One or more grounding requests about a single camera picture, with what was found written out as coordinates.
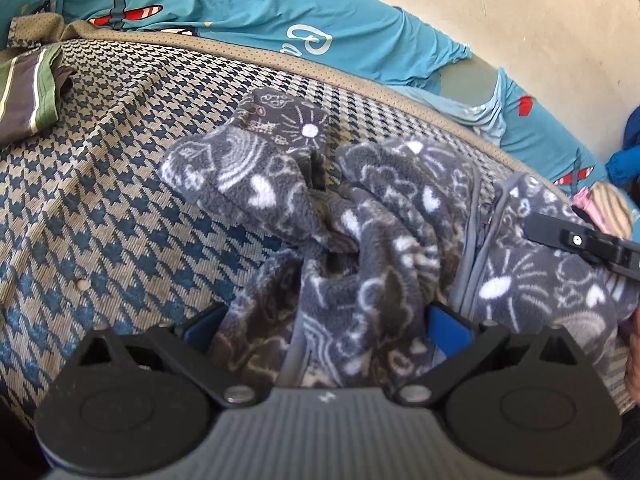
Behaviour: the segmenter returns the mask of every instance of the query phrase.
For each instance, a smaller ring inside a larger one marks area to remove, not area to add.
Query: gray ribbed panel
[[[223,413],[203,444],[134,480],[515,480],[459,451],[427,410],[375,388],[274,389],[260,406]],[[558,479],[604,480],[591,469]],[[86,480],[56,471],[49,480]]]

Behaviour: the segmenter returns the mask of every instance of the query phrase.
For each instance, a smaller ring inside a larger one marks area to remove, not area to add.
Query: pink cloth
[[[589,218],[591,218],[593,225],[600,229],[604,234],[613,234],[611,229],[609,229],[604,216],[602,216],[602,213],[598,209],[598,206],[591,199],[588,187],[583,187],[580,191],[578,191],[578,193],[574,195],[574,205],[587,213],[587,215],[589,215]]]

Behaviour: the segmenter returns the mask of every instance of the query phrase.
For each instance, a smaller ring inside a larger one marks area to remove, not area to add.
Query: houndstooth fabric
[[[88,40],[63,44],[76,70],[58,124],[0,150],[0,398],[29,421],[96,322],[136,333],[227,303],[280,247],[187,205],[157,178],[177,139],[225,123],[270,86],[330,114],[339,144],[419,133],[481,168],[481,199],[511,172],[394,108],[286,72],[208,54]]]

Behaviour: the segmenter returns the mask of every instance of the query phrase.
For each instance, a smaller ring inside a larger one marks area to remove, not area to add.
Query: person's hand
[[[640,402],[640,308],[632,317],[633,333],[629,338],[629,358],[626,360],[625,385],[635,402]]]

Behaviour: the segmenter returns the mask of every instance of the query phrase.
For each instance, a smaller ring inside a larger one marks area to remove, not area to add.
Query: red patch
[[[523,95],[518,99],[518,115],[524,117],[529,115],[529,112],[533,108],[533,99],[530,95]]]

